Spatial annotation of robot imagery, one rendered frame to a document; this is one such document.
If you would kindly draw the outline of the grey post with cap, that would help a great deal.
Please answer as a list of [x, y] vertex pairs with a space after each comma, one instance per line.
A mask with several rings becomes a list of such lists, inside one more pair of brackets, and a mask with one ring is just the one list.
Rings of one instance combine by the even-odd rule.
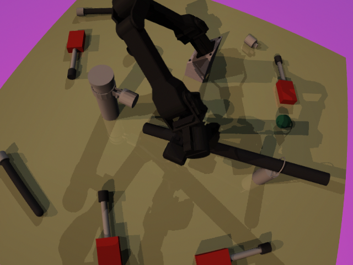
[[[115, 76], [111, 67], [107, 65], [96, 65], [89, 70], [87, 76], [89, 84], [96, 93], [108, 93], [113, 89]], [[103, 119], [114, 120], [119, 116], [120, 111], [115, 96], [103, 100], [97, 97], [96, 99]]]

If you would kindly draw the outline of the long dark grey pipe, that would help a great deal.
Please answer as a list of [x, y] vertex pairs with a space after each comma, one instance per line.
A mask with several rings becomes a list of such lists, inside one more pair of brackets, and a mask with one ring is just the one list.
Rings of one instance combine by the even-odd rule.
[[[145, 123], [143, 125], [142, 131], [144, 134], [155, 136], [168, 141], [171, 140], [172, 136], [177, 137], [177, 134], [172, 133], [170, 129], [150, 123]], [[275, 172], [279, 172], [282, 166], [284, 165], [284, 160], [276, 159], [266, 155], [261, 155], [255, 152], [225, 145], [219, 142], [217, 143], [215, 149], [210, 150], [210, 152], [215, 155], [228, 157], [239, 162], [248, 163], [253, 166], [265, 168]], [[330, 173], [326, 173], [302, 165], [297, 165], [295, 163], [287, 161], [285, 161], [284, 168], [280, 173], [325, 186], [327, 186], [330, 181]]]

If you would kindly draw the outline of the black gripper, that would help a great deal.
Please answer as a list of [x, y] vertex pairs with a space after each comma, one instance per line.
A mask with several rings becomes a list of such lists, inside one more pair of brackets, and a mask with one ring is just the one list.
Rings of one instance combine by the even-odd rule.
[[177, 137], [172, 136], [170, 142], [167, 144], [163, 152], [163, 158], [183, 166], [187, 160], [183, 149], [183, 134], [179, 131], [175, 133], [177, 134]]

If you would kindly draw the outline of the black rod with tan end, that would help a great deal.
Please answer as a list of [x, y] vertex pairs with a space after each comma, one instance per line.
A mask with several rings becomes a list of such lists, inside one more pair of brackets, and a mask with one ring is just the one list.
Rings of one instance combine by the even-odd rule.
[[77, 8], [77, 16], [84, 16], [85, 14], [111, 14], [112, 8]]
[[8, 155], [5, 151], [0, 151], [0, 165], [5, 169], [6, 173], [11, 178], [12, 182], [15, 184], [16, 188], [25, 199], [27, 204], [30, 206], [32, 211], [36, 216], [41, 217], [44, 214], [43, 209], [37, 203], [35, 198], [32, 196], [31, 192], [28, 190], [24, 182], [21, 180], [19, 175], [16, 173], [15, 169], [13, 168], [12, 164], [9, 161]]

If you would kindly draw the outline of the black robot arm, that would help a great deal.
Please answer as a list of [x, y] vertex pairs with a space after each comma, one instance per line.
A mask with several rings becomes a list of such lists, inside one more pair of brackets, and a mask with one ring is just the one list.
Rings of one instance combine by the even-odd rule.
[[[145, 19], [173, 30], [177, 40], [188, 42], [197, 51], [196, 58], [213, 52], [215, 41], [206, 35], [207, 24], [191, 14], [180, 15], [154, 0], [113, 0], [111, 18], [122, 39], [152, 87], [152, 100], [172, 133], [183, 134], [184, 155], [204, 158], [215, 149], [220, 124], [205, 125], [206, 108], [200, 92], [190, 92], [183, 81], [172, 76], [145, 30]], [[179, 120], [173, 121], [179, 117]]]

